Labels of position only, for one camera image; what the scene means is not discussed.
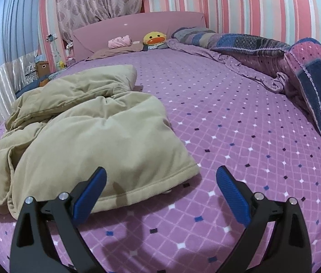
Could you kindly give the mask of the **pink bed headboard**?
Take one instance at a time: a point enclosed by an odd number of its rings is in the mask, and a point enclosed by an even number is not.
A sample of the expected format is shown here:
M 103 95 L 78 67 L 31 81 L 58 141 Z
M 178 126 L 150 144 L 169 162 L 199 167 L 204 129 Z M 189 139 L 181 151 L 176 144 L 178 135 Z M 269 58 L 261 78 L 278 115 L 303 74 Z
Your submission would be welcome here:
M 182 27 L 205 27 L 205 16 L 200 12 L 148 12 L 126 15 L 92 23 L 73 31 L 73 52 L 77 62 L 83 61 L 108 41 L 128 35 L 133 41 L 142 42 L 151 31 L 160 31 L 170 37 Z

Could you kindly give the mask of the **beige padded coat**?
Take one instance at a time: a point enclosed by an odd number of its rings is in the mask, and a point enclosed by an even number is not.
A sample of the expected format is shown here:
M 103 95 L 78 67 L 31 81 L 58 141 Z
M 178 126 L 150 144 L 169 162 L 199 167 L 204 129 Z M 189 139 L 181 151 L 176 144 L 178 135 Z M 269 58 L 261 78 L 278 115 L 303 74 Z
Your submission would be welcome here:
M 155 96 L 136 91 L 132 65 L 91 68 L 24 93 L 0 138 L 0 213 L 27 197 L 55 199 L 88 182 L 72 218 L 162 194 L 199 173 Z

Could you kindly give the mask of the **purple diamond-pattern bed sheet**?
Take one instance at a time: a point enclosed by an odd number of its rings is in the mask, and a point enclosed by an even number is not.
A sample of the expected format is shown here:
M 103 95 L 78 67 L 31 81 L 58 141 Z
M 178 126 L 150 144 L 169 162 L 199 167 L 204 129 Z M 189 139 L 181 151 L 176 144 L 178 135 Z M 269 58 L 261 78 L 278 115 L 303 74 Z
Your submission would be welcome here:
M 200 175 L 168 194 L 91 216 L 81 234 L 109 272 L 214 272 L 243 232 L 216 183 L 225 165 L 269 199 L 295 197 L 312 269 L 321 267 L 321 137 L 282 94 L 211 59 L 170 49 L 80 62 L 64 71 L 131 64 L 164 104 Z

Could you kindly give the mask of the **yellow duck plush toy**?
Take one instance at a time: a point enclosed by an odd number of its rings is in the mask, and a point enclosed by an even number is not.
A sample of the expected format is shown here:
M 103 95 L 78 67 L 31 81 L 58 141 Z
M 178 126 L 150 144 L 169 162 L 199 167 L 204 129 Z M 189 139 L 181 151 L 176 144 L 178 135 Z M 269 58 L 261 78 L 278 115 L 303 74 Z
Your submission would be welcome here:
M 147 33 L 143 38 L 143 50 L 148 51 L 152 49 L 158 49 L 160 46 L 164 45 L 166 40 L 166 34 L 160 31 L 151 31 L 150 33 Z

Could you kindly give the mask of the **brown pillow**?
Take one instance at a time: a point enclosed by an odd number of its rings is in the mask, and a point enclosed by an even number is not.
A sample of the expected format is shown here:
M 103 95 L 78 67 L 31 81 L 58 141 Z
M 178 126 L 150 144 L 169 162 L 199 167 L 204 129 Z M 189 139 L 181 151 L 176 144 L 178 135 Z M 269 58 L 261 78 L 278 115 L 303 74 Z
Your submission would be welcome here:
M 121 48 L 114 48 L 114 49 L 100 49 L 93 53 L 90 57 L 86 59 L 86 61 L 93 61 L 96 59 L 103 59 L 108 57 L 113 57 L 121 54 L 129 54 L 134 52 L 141 52 L 144 49 L 143 44 L 132 44 L 131 46 L 125 46 Z

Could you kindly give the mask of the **blue purple patchwork blanket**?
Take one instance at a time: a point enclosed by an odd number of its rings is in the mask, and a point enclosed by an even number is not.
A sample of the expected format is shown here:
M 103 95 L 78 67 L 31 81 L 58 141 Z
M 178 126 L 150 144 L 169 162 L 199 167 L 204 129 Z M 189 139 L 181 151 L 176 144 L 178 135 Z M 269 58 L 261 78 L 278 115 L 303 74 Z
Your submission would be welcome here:
M 263 74 L 254 81 L 283 93 L 312 122 L 321 136 L 321 44 L 303 38 L 293 45 L 260 36 L 216 33 L 207 28 L 180 28 L 172 34 L 179 43 L 235 58 Z

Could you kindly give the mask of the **pink folded garment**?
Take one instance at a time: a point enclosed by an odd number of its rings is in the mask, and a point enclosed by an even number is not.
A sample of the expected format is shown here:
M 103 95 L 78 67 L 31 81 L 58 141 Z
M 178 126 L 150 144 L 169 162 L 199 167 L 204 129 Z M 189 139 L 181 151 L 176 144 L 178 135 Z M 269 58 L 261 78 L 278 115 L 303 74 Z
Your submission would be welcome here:
M 116 48 L 128 47 L 128 46 L 131 46 L 132 43 L 133 42 L 129 35 L 119 36 L 108 41 L 108 48 L 116 49 Z

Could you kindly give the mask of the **brown cardboard box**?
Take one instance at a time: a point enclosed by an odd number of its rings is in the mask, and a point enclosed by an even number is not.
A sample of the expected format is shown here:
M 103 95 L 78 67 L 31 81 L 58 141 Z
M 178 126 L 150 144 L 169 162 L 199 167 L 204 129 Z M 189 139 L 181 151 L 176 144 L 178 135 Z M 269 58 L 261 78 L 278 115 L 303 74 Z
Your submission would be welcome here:
M 36 63 L 36 71 L 39 78 L 50 75 L 50 66 L 48 61 L 39 61 Z

